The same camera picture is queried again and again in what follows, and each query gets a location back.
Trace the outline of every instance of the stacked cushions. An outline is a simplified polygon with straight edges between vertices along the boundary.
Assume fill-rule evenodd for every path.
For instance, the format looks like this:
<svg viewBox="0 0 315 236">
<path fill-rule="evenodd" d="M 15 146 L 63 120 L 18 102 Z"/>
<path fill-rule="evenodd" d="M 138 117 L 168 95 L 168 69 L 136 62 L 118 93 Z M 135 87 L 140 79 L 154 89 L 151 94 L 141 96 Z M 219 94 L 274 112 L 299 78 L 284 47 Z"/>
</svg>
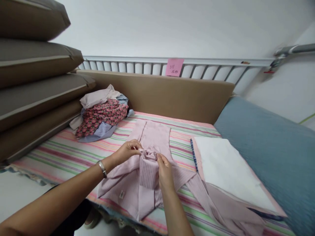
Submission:
<svg viewBox="0 0 315 236">
<path fill-rule="evenodd" d="M 61 44 L 0 39 L 0 89 L 66 74 L 83 62 L 81 51 Z"/>
<path fill-rule="evenodd" d="M 69 25 L 64 5 L 54 0 L 1 0 L 0 37 L 49 41 Z"/>
<path fill-rule="evenodd" d="M 95 87 L 87 75 L 65 74 L 0 91 L 0 132 L 35 117 Z"/>
<path fill-rule="evenodd" d="M 27 120 L 0 133 L 0 161 L 12 162 L 63 130 L 81 111 L 79 99 Z"/>
</svg>

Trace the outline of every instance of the hand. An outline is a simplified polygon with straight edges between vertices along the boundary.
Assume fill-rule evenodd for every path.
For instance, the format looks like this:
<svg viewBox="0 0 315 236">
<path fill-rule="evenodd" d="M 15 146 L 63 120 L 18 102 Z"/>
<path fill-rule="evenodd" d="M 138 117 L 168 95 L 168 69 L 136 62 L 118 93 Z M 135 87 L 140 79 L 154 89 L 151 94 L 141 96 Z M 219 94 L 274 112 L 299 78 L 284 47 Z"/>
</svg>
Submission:
<svg viewBox="0 0 315 236">
<path fill-rule="evenodd" d="M 158 153 L 157 154 L 157 162 L 158 162 L 158 182 L 162 191 L 175 190 L 174 180 L 172 175 L 172 165 L 168 161 L 168 159 Z"/>
<path fill-rule="evenodd" d="M 120 165 L 128 160 L 133 155 L 140 155 L 139 148 L 142 148 L 141 143 L 133 139 L 131 141 L 125 142 L 116 152 L 111 156 L 115 160 L 116 165 Z"/>
</svg>

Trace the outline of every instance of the silver bracelet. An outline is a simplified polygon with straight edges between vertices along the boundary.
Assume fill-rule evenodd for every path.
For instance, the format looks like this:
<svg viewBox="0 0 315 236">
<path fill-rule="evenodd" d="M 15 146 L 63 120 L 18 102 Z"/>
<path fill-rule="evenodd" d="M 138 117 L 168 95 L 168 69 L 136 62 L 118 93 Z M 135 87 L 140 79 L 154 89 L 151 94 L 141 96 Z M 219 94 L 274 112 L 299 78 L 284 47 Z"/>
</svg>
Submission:
<svg viewBox="0 0 315 236">
<path fill-rule="evenodd" d="M 107 174 L 106 174 L 106 170 L 104 168 L 103 163 L 101 161 L 98 161 L 97 163 L 98 163 L 99 167 L 101 167 L 101 169 L 102 169 L 104 179 L 106 179 L 107 178 Z"/>
</svg>

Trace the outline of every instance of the pink sticky note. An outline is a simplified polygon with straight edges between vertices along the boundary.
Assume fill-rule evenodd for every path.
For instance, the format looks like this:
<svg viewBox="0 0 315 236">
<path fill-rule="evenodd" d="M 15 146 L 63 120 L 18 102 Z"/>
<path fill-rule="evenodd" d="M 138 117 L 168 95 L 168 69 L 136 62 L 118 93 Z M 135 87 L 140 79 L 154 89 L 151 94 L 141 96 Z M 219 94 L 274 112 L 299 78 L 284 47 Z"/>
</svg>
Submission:
<svg viewBox="0 0 315 236">
<path fill-rule="evenodd" d="M 179 77 L 181 68 L 183 67 L 184 59 L 170 58 L 167 60 L 165 75 Z"/>
</svg>

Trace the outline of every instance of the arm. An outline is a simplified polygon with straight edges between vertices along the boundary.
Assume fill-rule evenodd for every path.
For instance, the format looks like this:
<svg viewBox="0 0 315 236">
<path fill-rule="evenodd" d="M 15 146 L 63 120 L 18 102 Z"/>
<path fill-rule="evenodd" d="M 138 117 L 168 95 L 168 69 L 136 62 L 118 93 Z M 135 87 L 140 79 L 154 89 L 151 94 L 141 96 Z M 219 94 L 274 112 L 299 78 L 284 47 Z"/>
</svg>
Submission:
<svg viewBox="0 0 315 236">
<path fill-rule="evenodd" d="M 157 162 L 168 235 L 193 236 L 193 230 L 174 187 L 172 166 L 162 154 L 157 155 Z"/>
<path fill-rule="evenodd" d="M 113 168 L 140 154 L 142 148 L 137 140 L 125 142 L 115 153 L 104 158 L 102 163 L 109 173 Z M 103 179 L 98 165 L 60 184 L 28 204 L 0 224 L 0 235 L 49 235 L 87 197 Z"/>
</svg>

